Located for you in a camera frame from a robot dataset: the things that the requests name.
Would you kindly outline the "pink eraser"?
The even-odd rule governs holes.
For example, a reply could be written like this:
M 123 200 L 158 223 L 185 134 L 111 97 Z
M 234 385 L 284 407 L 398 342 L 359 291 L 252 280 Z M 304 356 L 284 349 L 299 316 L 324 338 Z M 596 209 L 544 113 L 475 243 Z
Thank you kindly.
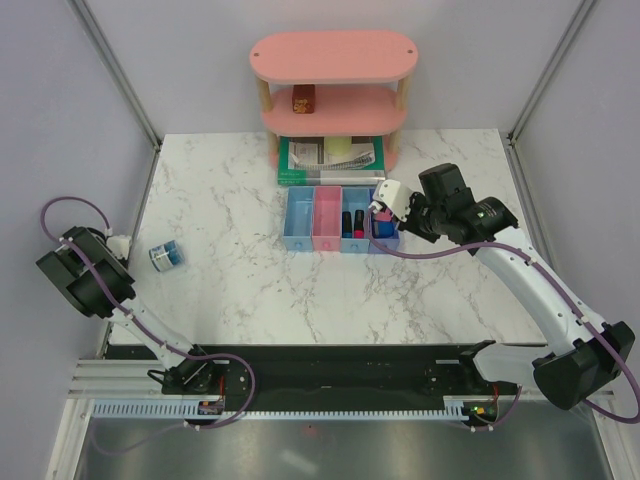
M 381 211 L 374 214 L 373 220 L 379 223 L 392 223 L 393 214 L 390 211 Z

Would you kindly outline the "blue eraser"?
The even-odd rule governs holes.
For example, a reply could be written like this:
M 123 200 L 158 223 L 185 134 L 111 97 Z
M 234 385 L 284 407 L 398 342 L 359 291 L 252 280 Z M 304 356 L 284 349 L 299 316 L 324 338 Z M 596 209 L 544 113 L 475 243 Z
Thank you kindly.
M 398 234 L 394 223 L 390 221 L 374 221 L 373 237 L 375 239 L 396 239 Z

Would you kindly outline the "pink highlighter marker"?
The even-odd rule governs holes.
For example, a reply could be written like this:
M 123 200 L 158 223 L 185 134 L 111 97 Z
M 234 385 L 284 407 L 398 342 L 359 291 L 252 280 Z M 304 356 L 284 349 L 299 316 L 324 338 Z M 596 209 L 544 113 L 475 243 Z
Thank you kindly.
M 364 238 L 364 220 L 365 212 L 356 210 L 354 215 L 353 237 L 356 239 Z

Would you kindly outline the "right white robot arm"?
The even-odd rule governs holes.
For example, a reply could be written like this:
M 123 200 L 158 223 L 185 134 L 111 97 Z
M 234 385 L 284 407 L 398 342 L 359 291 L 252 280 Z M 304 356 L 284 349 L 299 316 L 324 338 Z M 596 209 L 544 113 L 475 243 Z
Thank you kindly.
M 457 165 L 445 163 L 419 175 L 421 191 L 408 200 L 403 229 L 431 243 L 445 237 L 466 246 L 511 291 L 542 332 L 543 347 L 484 342 L 458 368 L 467 392 L 493 382 L 537 388 L 554 406 L 569 410 L 619 375 L 635 335 L 610 324 L 571 293 L 539 258 L 518 220 L 495 197 L 476 200 Z

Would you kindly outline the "pink plastic bin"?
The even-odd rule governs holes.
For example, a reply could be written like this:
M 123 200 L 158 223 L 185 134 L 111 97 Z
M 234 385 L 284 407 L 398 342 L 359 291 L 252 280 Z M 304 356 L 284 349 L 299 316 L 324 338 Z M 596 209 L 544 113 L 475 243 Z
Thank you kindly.
M 312 244 L 315 251 L 339 251 L 342 232 L 342 189 L 339 186 L 315 188 Z

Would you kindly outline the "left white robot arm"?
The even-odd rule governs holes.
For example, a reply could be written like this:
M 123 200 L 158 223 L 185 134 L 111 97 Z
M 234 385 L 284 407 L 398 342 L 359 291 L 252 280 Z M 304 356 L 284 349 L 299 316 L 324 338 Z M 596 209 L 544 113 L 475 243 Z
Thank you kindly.
M 204 350 L 165 325 L 133 288 L 124 257 L 114 242 L 93 228 L 73 227 L 60 246 L 36 266 L 82 315 L 119 325 L 141 341 L 161 363 L 147 376 L 165 395 L 221 395 L 223 369 L 204 360 Z

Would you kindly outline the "teal blue plastic bin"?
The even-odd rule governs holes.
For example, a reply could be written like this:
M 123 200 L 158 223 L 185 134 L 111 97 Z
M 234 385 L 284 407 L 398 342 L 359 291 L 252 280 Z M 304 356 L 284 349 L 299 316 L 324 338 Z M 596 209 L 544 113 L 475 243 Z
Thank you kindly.
M 340 251 L 346 254 L 366 254 L 370 242 L 364 233 L 368 224 L 367 211 L 370 190 L 364 187 L 342 189 L 342 230 Z

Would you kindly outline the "blue highlighter marker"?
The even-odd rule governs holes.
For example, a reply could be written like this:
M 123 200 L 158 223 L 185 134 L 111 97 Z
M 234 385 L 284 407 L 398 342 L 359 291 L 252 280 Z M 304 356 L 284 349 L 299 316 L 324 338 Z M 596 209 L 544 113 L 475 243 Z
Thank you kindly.
M 343 238 L 353 237 L 352 216 L 349 211 L 342 212 L 342 237 Z

